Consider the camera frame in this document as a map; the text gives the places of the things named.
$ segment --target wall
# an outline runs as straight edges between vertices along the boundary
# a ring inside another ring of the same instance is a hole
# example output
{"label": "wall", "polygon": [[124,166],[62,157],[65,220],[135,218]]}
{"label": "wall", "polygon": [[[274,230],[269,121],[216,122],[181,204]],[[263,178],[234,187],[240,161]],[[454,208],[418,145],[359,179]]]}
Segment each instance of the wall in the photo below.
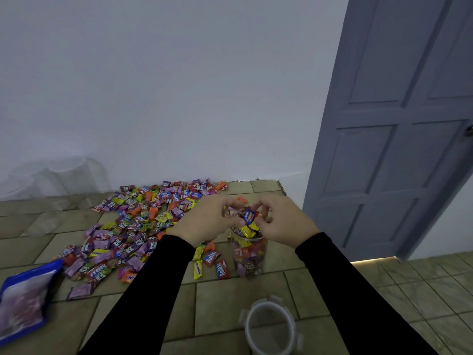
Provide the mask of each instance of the wall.
{"label": "wall", "polygon": [[84,154],[113,187],[303,175],[304,194],[347,2],[0,0],[0,179]]}
{"label": "wall", "polygon": [[435,222],[409,259],[473,250],[473,176]]}

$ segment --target door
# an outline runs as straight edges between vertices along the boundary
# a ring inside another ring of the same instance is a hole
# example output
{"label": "door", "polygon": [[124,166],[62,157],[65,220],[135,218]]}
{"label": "door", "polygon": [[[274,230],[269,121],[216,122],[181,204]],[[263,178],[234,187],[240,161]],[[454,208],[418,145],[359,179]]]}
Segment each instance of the door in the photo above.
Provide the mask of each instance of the door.
{"label": "door", "polygon": [[350,261],[405,251],[469,172],[472,6],[349,0],[304,211]]}

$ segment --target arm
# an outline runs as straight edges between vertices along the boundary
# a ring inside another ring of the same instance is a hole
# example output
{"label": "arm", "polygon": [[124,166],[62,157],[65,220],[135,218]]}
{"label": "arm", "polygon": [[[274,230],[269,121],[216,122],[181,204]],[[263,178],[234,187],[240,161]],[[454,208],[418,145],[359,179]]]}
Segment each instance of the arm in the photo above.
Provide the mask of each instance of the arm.
{"label": "arm", "polygon": [[[152,341],[155,346],[153,351],[158,354],[182,278],[194,252],[195,248],[187,241],[164,235],[136,278],[79,353],[92,354],[105,346],[112,352],[127,349],[136,351],[140,347],[139,341],[131,341],[131,338],[146,334],[143,328],[148,328],[146,323],[149,322],[152,331],[147,341]],[[119,334],[121,331],[124,332],[123,340],[106,340],[110,334]]]}
{"label": "arm", "polygon": [[296,248],[351,354],[436,354],[366,281],[325,233]]}

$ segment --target blue candy wrapper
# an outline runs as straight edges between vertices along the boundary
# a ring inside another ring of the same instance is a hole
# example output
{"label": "blue candy wrapper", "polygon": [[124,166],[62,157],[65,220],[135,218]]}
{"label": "blue candy wrapper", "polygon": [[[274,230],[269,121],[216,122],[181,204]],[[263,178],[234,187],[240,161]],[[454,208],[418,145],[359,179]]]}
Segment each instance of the blue candy wrapper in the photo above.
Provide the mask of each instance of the blue candy wrapper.
{"label": "blue candy wrapper", "polygon": [[47,322],[48,292],[62,259],[7,278],[0,290],[0,346],[39,329]]}

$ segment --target person's right hand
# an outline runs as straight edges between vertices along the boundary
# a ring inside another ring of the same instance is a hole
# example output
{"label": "person's right hand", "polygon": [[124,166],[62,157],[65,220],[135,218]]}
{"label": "person's right hand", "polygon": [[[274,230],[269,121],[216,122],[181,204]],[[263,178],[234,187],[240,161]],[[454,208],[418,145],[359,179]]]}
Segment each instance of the person's right hand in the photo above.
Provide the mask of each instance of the person's right hand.
{"label": "person's right hand", "polygon": [[[314,234],[320,233],[314,221],[289,197],[262,195],[251,209],[256,211],[260,206],[263,206],[263,217],[256,217],[254,222],[260,228],[261,235],[269,240],[296,248]],[[265,220],[269,210],[272,211],[270,223]]]}

